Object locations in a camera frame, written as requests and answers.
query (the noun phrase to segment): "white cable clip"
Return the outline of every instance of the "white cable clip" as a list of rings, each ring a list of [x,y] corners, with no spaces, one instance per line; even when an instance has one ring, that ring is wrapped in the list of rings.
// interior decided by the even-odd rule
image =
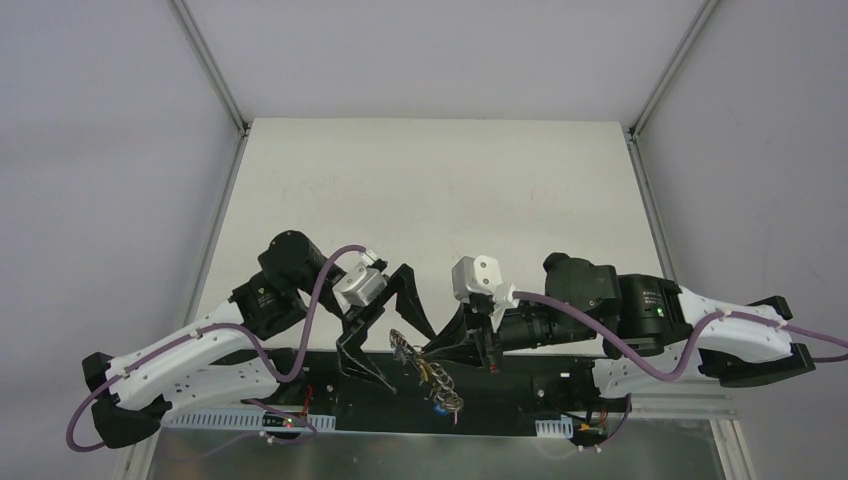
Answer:
[[[371,250],[370,248],[360,253],[359,258],[362,259],[362,263],[364,263],[366,267],[370,267],[380,260],[380,256],[374,253],[374,250]]]
[[[492,328],[495,331],[498,330],[507,309],[518,306],[514,293],[515,285],[511,283],[502,283],[495,287],[495,293],[492,294],[492,301],[495,303],[495,311],[492,312]]]
[[[115,375],[120,375],[121,378],[130,378],[129,372],[124,367],[118,367],[115,369]]]

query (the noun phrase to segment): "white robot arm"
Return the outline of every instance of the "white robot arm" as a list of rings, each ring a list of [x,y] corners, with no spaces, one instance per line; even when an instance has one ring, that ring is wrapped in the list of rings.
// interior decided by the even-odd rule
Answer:
[[[335,259],[346,251],[362,255],[362,262],[350,272],[335,265]],[[95,427],[105,446],[120,448],[136,443],[152,435],[161,422],[202,407],[281,398],[290,383],[308,386],[337,374],[355,380],[347,383],[349,392],[339,392],[347,395],[347,407],[354,408],[339,407],[339,397],[327,394],[316,401],[328,412],[340,408],[339,412],[348,415],[357,411],[365,412],[358,416],[373,413],[374,418],[383,418],[387,406],[392,406],[409,408],[409,415],[419,415],[416,403],[410,400],[420,401],[420,393],[415,391],[420,386],[418,379],[407,378],[407,374],[397,376],[396,372],[389,378],[382,370],[387,368],[386,362],[391,364],[391,355],[378,359],[379,354],[366,355],[361,349],[368,329],[392,298],[396,298],[399,315],[429,340],[420,349],[406,347],[402,360],[414,359],[421,382],[433,389],[437,411],[444,410],[439,391],[457,400],[454,405],[458,407],[450,410],[454,423],[462,409],[458,393],[462,393],[463,381],[474,385],[470,395],[479,395],[472,402],[480,408],[479,415],[487,414],[485,408],[501,408],[499,405],[512,402],[517,407],[516,418],[524,418],[527,399],[537,402],[539,396],[536,386],[525,391],[521,385],[529,387],[538,381],[546,382],[543,391],[570,389],[563,395],[567,405],[562,408],[573,411],[588,410],[589,405],[599,402],[612,405],[615,402],[610,403],[611,399],[680,377],[707,376],[719,379],[726,387],[745,387],[815,369],[806,347],[793,343],[782,329],[791,318],[782,297],[751,306],[732,305],[701,297],[665,279],[618,276],[611,266],[595,266],[559,253],[544,262],[545,295],[521,292],[504,282],[494,258],[461,259],[452,271],[454,296],[460,306],[438,335],[424,315],[412,269],[401,265],[391,276],[385,275],[387,264],[363,247],[344,247],[328,259],[305,235],[289,231],[271,242],[268,251],[259,256],[259,263],[260,273],[197,322],[137,352],[118,357],[95,353],[83,361],[86,383],[92,391],[89,401],[94,402],[91,410]],[[299,291],[311,293],[309,309]],[[344,298],[349,308],[343,310],[337,296]],[[325,361],[326,355],[333,355],[329,352],[315,353],[316,367],[307,375],[301,366],[308,354],[306,340],[319,303],[341,320],[342,333],[335,361]],[[738,318],[744,315],[754,321]],[[708,318],[712,321],[702,325],[704,317],[712,317]],[[297,353],[262,349],[262,340],[304,319],[304,336]],[[504,352],[587,340],[597,334],[607,339],[604,351],[608,358],[545,356],[528,359],[531,367],[517,369],[509,368],[504,361]],[[455,381],[452,368],[443,368],[439,361],[464,364],[465,370],[458,370],[462,377]],[[575,373],[564,387],[559,373],[550,374],[562,371],[561,362]],[[468,366],[475,368],[469,372]],[[536,373],[532,370],[536,368],[542,371]],[[498,376],[502,371],[512,376]],[[510,386],[508,381],[518,383]],[[363,385],[384,387],[384,393],[376,394]],[[492,406],[481,407],[492,399],[497,399]],[[98,447],[79,447],[73,441],[73,425],[87,405],[81,405],[68,429],[68,444],[77,451]],[[532,408],[540,415],[550,413],[548,406],[538,402]],[[382,430],[378,431],[401,428],[382,421],[353,421],[351,425],[371,428],[379,424]],[[438,427],[426,419],[422,422],[403,428],[417,431]],[[491,427],[490,422],[483,421],[477,427],[460,424],[444,428],[452,433],[468,428],[468,434],[487,434]]]

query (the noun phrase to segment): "white tabletop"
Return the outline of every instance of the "white tabletop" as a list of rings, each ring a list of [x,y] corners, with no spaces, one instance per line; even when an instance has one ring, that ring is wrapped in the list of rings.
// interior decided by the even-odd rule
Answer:
[[[198,314],[259,271],[274,236],[300,230],[325,255],[365,245],[415,269],[438,332],[456,310],[450,269],[462,256],[500,261],[504,280],[542,292],[554,251],[660,275],[648,220],[617,123],[257,119],[215,246]],[[349,254],[339,264],[357,261]],[[394,312],[365,349],[388,350]],[[295,346],[300,326],[266,342]],[[334,349],[340,322],[316,316],[310,348]],[[599,354],[599,340],[533,350]]]

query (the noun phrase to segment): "white wall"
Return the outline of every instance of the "white wall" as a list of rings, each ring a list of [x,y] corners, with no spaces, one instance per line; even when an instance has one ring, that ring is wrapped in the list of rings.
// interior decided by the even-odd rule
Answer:
[[[251,119],[632,124],[701,2],[188,3]]]
[[[530,291],[543,291],[542,261],[554,251],[660,274],[615,122],[256,119],[198,314],[259,271],[256,257],[290,229],[326,255],[361,243],[391,270],[408,263],[437,332],[456,312],[450,271],[462,256],[497,258],[504,278]],[[426,343],[390,310],[364,348],[388,350],[391,328]],[[321,311],[309,346],[334,350],[340,334]],[[295,327],[268,345],[296,346],[300,336]],[[601,354],[600,343],[533,353]]]
[[[166,2],[37,3],[0,6],[0,476],[107,478],[80,361],[180,320],[236,135]]]
[[[848,3],[724,2],[642,138],[681,281],[848,337]],[[810,342],[818,354],[835,350]],[[844,478],[848,365],[737,394],[761,478]]]

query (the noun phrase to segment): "silver metal panel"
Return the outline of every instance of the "silver metal panel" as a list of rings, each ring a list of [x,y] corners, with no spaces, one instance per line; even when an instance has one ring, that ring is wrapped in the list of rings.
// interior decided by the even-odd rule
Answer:
[[[564,439],[327,434],[286,446],[249,437],[188,463],[166,457],[196,456],[240,432],[165,429],[148,478],[724,478],[709,422],[635,420],[625,428],[600,454],[573,453]]]

